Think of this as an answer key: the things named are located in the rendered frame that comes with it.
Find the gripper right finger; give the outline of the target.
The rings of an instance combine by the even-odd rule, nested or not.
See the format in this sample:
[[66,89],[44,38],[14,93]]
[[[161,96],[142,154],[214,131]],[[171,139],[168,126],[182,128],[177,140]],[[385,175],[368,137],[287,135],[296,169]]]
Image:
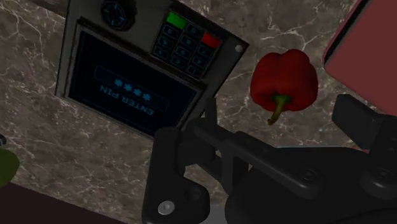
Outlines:
[[340,94],[331,119],[360,149],[369,151],[361,187],[379,199],[397,199],[397,116],[377,113]]

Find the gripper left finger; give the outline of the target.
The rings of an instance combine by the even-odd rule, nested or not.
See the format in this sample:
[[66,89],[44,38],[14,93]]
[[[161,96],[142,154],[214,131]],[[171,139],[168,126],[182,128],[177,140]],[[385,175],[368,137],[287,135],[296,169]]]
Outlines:
[[217,124],[216,99],[207,101],[205,116],[184,130],[156,131],[142,209],[144,224],[199,224],[210,213],[209,192],[185,178],[185,168],[198,164],[231,195],[249,173],[260,171],[301,199],[315,199],[323,189],[321,173],[245,132]]

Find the red robot stand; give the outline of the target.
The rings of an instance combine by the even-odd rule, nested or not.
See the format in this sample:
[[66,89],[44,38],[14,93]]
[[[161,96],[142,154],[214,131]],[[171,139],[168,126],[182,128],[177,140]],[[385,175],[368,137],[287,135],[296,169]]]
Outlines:
[[325,71],[397,116],[397,0],[357,0],[323,55]]

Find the red bell pepper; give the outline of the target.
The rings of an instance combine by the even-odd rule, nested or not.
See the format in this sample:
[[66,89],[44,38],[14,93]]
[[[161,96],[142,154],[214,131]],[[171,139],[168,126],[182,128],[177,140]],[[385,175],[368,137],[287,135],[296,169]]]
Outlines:
[[250,96],[254,103],[272,112],[269,125],[284,111],[301,111],[317,99],[318,78],[309,57],[301,50],[264,55],[254,70]]

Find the grey keypad terminal with screen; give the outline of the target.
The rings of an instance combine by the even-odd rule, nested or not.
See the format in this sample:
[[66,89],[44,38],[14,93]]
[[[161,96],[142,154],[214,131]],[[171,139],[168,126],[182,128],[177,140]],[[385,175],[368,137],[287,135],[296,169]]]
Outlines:
[[55,95],[151,138],[215,120],[247,46],[178,0],[69,0]]

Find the green round fruit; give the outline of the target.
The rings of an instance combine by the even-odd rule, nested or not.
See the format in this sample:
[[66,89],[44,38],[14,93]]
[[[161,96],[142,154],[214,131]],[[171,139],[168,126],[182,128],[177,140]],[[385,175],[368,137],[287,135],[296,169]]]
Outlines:
[[0,188],[16,175],[20,161],[12,151],[0,148]]

